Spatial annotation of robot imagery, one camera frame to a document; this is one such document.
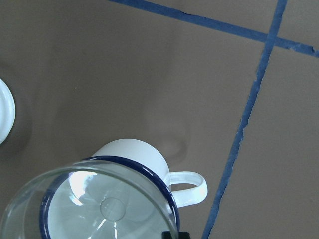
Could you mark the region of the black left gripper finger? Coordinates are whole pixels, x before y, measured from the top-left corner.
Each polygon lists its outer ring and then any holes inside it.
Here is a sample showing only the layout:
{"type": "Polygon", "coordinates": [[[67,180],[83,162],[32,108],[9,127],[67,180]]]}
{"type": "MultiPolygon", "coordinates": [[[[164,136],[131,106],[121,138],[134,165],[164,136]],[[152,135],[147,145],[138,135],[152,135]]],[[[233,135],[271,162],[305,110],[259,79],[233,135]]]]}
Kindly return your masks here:
{"type": "Polygon", "coordinates": [[[190,239],[189,232],[170,232],[164,231],[161,234],[162,239],[190,239]]]}

